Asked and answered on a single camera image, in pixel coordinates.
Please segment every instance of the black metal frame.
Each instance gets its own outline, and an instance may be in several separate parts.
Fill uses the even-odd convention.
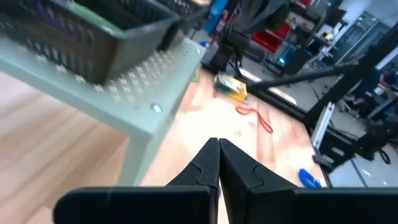
[[[287,101],[283,97],[271,92],[268,88],[271,86],[301,82],[302,80],[308,80],[309,77],[310,79],[313,79],[314,74],[307,74],[307,76],[304,75],[304,77],[300,76],[286,78],[279,83],[278,81],[275,81],[273,83],[262,82],[257,85],[253,85],[252,81],[247,80],[242,76],[237,76],[236,78],[247,83],[248,92],[250,94],[276,107],[278,110],[281,110],[287,115],[299,120],[306,126],[308,133],[311,134],[324,107],[329,102],[337,103],[338,101],[340,101],[344,97],[344,95],[352,87],[355,86],[355,84],[357,84],[367,76],[371,75],[374,67],[391,51],[393,51],[397,45],[398,23],[393,28],[391,28],[391,30],[385,35],[380,43],[374,49],[372,49],[372,51],[368,52],[368,54],[361,59],[358,65],[350,65],[344,67],[344,69],[346,69],[345,72],[348,74],[346,74],[340,81],[338,81],[308,112],[299,108],[297,105],[294,105],[293,103]],[[321,76],[329,76],[330,74],[331,73],[328,72],[327,74],[321,74]],[[327,156],[330,159],[333,159],[333,163],[320,164],[321,168],[325,172],[330,173],[338,166],[353,158],[355,154],[363,156],[365,159],[372,160],[374,153],[381,150],[381,147],[369,147],[368,145],[363,144],[363,142],[369,138],[377,139],[377,136],[375,136],[373,133],[368,132],[359,139],[353,139],[351,136],[347,136],[345,133],[334,128],[333,126],[329,126],[321,147],[319,148],[319,151],[323,156]],[[333,150],[333,148],[337,148],[343,153],[341,154]]]

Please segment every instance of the gray floor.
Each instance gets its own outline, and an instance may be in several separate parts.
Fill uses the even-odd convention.
[[[199,42],[209,40],[204,32],[199,32],[194,36],[194,40]],[[243,69],[251,74],[263,79],[269,80],[273,77],[262,73],[260,65],[244,59]],[[335,78],[324,78],[317,80],[311,84],[298,83],[291,87],[281,86],[280,90],[294,96],[297,104],[305,110],[310,109],[317,101],[317,97],[311,85],[319,96],[325,91],[325,85],[333,85]],[[364,125],[347,113],[335,111],[333,114],[333,123],[336,128],[361,136],[364,134]],[[352,161],[347,162],[343,166],[337,168],[331,175],[330,179],[334,187],[398,187],[398,153],[390,146],[386,146],[384,150],[391,158],[391,164],[387,165],[377,153],[374,161],[367,161],[362,157],[355,157]]]

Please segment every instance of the red cable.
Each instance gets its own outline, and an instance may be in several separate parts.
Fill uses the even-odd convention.
[[[268,133],[271,133],[271,134],[272,134],[272,133],[274,132],[273,128],[264,120],[264,118],[262,118],[261,114],[260,114],[257,110],[252,109],[252,108],[243,108],[243,107],[240,107],[240,106],[235,107],[235,110],[236,110],[236,112],[238,112],[239,114],[245,115],[245,116],[251,114],[252,112],[255,112],[255,113],[257,114],[257,118],[258,118],[260,124],[262,125],[262,127],[263,127]]]

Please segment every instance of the screw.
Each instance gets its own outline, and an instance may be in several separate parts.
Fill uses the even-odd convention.
[[[162,112],[162,107],[160,107],[159,105],[157,105],[156,103],[153,103],[150,105],[150,108],[155,111],[156,113],[160,113]]]

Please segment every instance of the storage basket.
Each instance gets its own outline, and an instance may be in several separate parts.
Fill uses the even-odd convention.
[[[76,12],[66,0],[8,1],[3,13],[15,26],[8,33],[12,39],[98,84],[146,59],[178,22],[173,12],[146,0],[124,9],[120,0],[75,0],[115,29]]]
[[[202,6],[193,0],[153,1],[163,4],[180,17],[180,22],[172,26],[166,34],[165,39],[160,46],[160,50],[164,50],[170,45],[175,45],[181,42],[192,28],[202,29],[205,25],[209,8],[211,7],[210,2],[209,4]]]

